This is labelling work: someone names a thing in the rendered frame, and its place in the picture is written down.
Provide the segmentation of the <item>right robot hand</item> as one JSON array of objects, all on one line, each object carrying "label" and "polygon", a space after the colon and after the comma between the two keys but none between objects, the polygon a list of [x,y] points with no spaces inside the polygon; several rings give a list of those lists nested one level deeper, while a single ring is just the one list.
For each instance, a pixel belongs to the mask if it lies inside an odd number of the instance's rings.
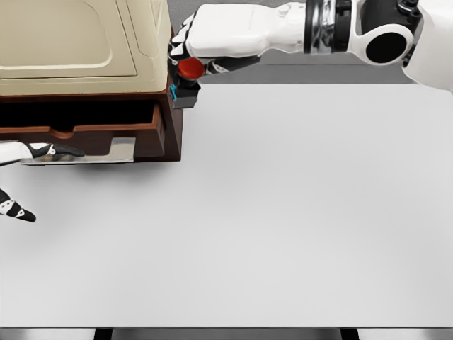
[{"label": "right robot hand", "polygon": [[257,4],[203,4],[186,18],[168,46],[168,68],[182,74],[184,61],[208,59],[195,75],[221,74],[259,62],[270,48],[275,9]]}]

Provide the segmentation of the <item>red button black switch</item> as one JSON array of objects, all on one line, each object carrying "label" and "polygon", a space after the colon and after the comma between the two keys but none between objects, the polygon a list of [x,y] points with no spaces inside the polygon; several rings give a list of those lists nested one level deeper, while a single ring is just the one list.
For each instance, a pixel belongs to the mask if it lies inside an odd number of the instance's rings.
[{"label": "red button black switch", "polygon": [[204,64],[190,57],[179,61],[177,64],[168,63],[172,84],[169,94],[175,109],[193,108],[201,89],[198,79],[205,74]]}]

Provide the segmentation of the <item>beige-topped brown cabinet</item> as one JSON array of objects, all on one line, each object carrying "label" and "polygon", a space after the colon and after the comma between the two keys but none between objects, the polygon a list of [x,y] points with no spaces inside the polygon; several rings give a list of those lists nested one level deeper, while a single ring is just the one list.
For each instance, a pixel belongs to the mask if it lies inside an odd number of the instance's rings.
[{"label": "beige-topped brown cabinet", "polygon": [[181,158],[171,103],[167,0],[0,0],[0,127],[138,124],[160,107],[164,155]]}]

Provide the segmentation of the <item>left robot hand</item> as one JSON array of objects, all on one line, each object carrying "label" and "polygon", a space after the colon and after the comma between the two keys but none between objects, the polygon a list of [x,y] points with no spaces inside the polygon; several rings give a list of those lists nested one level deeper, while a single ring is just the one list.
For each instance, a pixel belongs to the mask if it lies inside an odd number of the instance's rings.
[{"label": "left robot hand", "polygon": [[[24,143],[17,140],[0,142],[0,167],[15,164],[24,159],[36,159],[49,155],[83,157],[86,154],[83,150],[61,144],[45,142]],[[2,188],[0,188],[0,215],[26,222],[36,221],[36,216],[32,212],[23,208]]]}]

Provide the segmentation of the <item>brown drawer with metal handle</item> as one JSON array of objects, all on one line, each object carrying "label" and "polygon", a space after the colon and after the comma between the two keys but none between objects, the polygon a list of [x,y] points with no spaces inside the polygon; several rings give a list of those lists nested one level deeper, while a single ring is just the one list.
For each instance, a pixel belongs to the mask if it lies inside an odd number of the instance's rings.
[{"label": "brown drawer with metal handle", "polygon": [[25,144],[49,143],[80,149],[84,154],[44,154],[24,159],[27,165],[114,164],[164,155],[165,127],[159,105],[145,116],[145,123],[75,125],[66,130],[51,126],[0,127],[0,140],[16,140]]}]

